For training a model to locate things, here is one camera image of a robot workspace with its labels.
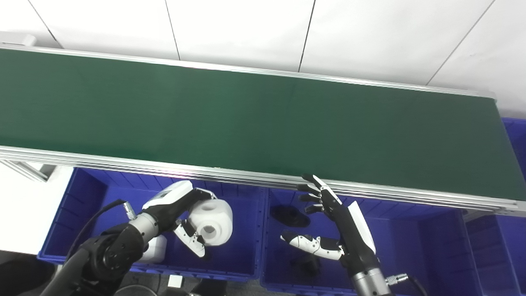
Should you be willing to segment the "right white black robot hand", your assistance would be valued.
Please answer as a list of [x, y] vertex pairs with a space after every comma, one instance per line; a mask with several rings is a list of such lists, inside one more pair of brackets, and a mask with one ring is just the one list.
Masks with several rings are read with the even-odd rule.
[[282, 231], [280, 238], [306, 253], [339, 261], [352, 277], [379, 268], [374, 240], [358, 204], [345, 206], [329, 185], [313, 174], [301, 177], [307, 183], [297, 186], [304, 193], [299, 200], [312, 203], [305, 212], [325, 214], [335, 223], [340, 238], [312, 237], [288, 230]]

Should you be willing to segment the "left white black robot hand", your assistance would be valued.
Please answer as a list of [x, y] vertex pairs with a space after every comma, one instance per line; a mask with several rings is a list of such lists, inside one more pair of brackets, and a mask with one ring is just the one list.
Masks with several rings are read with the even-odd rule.
[[189, 180], [179, 180], [166, 187], [143, 205], [142, 213], [147, 213], [157, 223], [158, 234], [171, 231], [195, 255], [207, 256], [205, 242], [188, 219], [179, 217], [190, 212], [200, 202], [216, 200], [209, 190], [194, 187]]

